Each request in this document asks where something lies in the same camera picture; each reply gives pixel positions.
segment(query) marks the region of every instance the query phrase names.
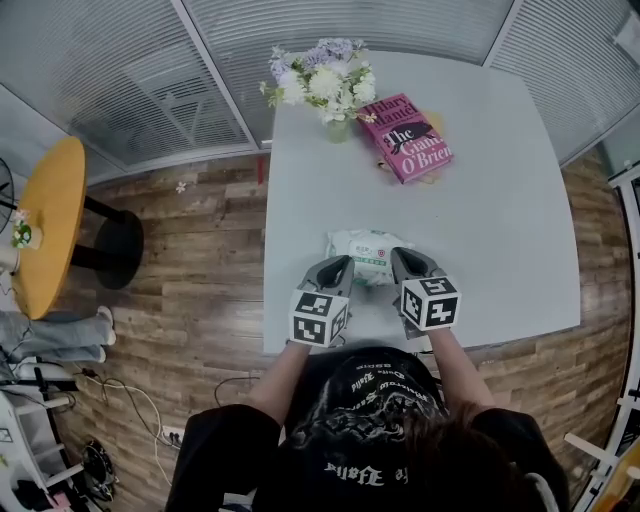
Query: pink book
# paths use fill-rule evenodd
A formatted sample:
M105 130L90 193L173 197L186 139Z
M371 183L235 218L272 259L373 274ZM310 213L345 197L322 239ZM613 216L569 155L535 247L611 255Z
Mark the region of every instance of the pink book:
M360 119L401 183L451 161L453 153L426 117L404 94L365 105L361 114L375 114L373 123Z

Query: purple flower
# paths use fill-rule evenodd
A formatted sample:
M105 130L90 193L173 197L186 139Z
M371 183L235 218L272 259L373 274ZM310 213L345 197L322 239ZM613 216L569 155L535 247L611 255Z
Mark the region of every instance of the purple flower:
M336 37L334 39L320 39L318 48L323 48L330 55L340 59L349 60L353 53L353 41L344 37Z
M327 52L326 48L320 48L316 46L315 48L311 48L307 50L302 56L302 67L306 72L311 72L315 69L316 66L320 64L326 64L332 60Z
M283 74L291 70L291 66L284 59L273 59L269 62L271 63L271 74L276 79L276 82L280 80Z

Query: jeans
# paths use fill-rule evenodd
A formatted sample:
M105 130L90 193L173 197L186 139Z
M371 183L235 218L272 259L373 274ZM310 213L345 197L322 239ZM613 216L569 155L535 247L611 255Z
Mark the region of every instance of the jeans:
M110 332L111 323L103 315L53 322L0 311L0 346L11 364L30 356L49 361L99 361L100 345L107 344Z

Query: floor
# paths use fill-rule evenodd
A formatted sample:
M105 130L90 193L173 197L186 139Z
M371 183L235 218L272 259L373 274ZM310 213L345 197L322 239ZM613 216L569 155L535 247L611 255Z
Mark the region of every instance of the floor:
M268 160L265 167L268 179ZM74 269L57 307L87 314L96 304L112 308L118 342L105 364L92 367L147 391L166 425L183 426L189 415L215 407L218 383L259 376L271 360L261 354L267 183L257 177L256 159L243 158L140 175L91 192L142 219L143 265L120 292L102 290L90 272ZM503 406L538 420L575 498L593 460L562 438L570 431L605 442L625 372L631 277L624 221L597 156L571 164L563 177L578 243L580 326L470 355ZM179 181L186 183L182 194L175 190ZM92 214L83 221L81 236L89 243L97 222ZM434 368L430 356L424 360ZM84 443L98 439L120 479L111 510L162 510L169 486L126 394L109 390L106 404L96 384L79 377L78 386L76 407L56 420L72 462ZM220 402L237 400L248 386L224 384ZM139 396L136 402L155 428L151 407ZM176 455L159 447L169 479Z

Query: flower vase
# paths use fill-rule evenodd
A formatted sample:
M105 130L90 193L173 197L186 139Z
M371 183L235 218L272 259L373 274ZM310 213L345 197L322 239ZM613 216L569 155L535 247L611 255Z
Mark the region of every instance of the flower vase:
M20 267L20 251L11 245L0 245L0 270L11 274Z
M342 144L349 137L349 121L350 119L344 119L343 121L329 121L327 123L327 136L329 142L333 144Z
M26 244L29 249L39 249L42 243L42 230L35 226L31 227L31 240Z

